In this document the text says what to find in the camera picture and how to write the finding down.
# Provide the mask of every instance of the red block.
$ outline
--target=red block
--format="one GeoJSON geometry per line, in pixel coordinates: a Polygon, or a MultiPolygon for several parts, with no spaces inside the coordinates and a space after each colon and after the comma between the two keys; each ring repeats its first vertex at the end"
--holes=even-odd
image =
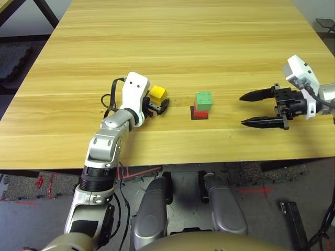
{"type": "Polygon", "coordinates": [[[195,119],[208,119],[208,111],[197,111],[196,104],[194,104],[193,117],[195,119]]]}

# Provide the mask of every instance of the silver robot arm segment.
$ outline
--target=silver robot arm segment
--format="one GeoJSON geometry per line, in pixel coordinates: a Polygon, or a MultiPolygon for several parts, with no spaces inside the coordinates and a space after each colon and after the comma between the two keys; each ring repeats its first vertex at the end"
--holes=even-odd
{"type": "Polygon", "coordinates": [[[144,122],[142,102],[149,80],[130,72],[122,89],[122,106],[105,118],[91,139],[80,184],[76,187],[64,235],[43,251],[92,251],[106,245],[113,226],[114,179],[121,148],[129,132],[144,122]]]}

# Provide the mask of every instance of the metal cylinder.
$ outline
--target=metal cylinder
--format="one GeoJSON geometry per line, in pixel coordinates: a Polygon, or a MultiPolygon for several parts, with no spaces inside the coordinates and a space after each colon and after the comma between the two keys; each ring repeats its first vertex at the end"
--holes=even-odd
{"type": "Polygon", "coordinates": [[[89,192],[100,192],[111,189],[114,185],[116,168],[101,169],[84,167],[80,176],[80,189],[89,192]]]}

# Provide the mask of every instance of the green block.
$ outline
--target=green block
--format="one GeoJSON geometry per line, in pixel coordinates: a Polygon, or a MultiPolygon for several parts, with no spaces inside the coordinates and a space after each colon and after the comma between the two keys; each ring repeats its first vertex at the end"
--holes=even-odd
{"type": "Polygon", "coordinates": [[[213,104],[210,92],[198,92],[195,94],[195,105],[197,111],[209,111],[213,104]]]}

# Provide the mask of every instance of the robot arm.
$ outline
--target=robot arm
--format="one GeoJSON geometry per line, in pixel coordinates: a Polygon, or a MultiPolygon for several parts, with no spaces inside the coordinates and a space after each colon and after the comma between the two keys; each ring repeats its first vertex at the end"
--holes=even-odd
{"type": "Polygon", "coordinates": [[[122,106],[105,118],[88,147],[80,184],[76,187],[64,235],[43,251],[92,251],[106,245],[113,226],[114,179],[121,148],[129,132],[145,120],[143,98],[149,80],[130,72],[122,88],[122,106]]]}
{"type": "Polygon", "coordinates": [[[291,88],[280,88],[275,84],[269,89],[249,92],[240,100],[259,101],[265,98],[275,98],[276,117],[255,117],[242,121],[245,126],[256,128],[288,129],[288,120],[299,115],[306,119],[316,116],[316,113],[335,116],[335,83],[320,86],[311,67],[297,55],[290,57],[284,66],[287,81],[297,87],[300,92],[291,88]]]}

